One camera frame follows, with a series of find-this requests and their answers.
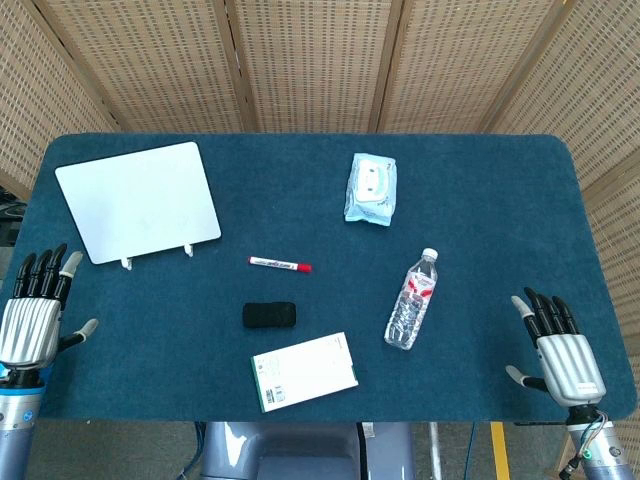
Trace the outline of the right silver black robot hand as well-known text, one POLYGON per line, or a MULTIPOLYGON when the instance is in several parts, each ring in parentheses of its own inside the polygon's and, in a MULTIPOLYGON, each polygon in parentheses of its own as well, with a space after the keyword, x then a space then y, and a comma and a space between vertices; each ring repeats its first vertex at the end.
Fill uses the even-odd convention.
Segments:
POLYGON ((507 365, 507 375, 524 388, 546 392, 560 406, 597 405, 606 387, 587 338, 579 331, 569 306, 526 287, 526 299, 512 296, 539 359, 543 376, 533 377, 507 365))

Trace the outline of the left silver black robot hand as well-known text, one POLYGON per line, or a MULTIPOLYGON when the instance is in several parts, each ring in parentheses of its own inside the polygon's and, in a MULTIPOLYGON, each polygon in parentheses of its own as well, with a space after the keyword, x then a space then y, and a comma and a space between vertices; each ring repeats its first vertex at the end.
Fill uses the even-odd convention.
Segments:
POLYGON ((40 370, 56 356, 85 342, 99 321, 62 337, 61 319, 83 254, 65 257, 67 245, 29 254, 21 263, 1 320, 1 365, 9 371, 40 370))

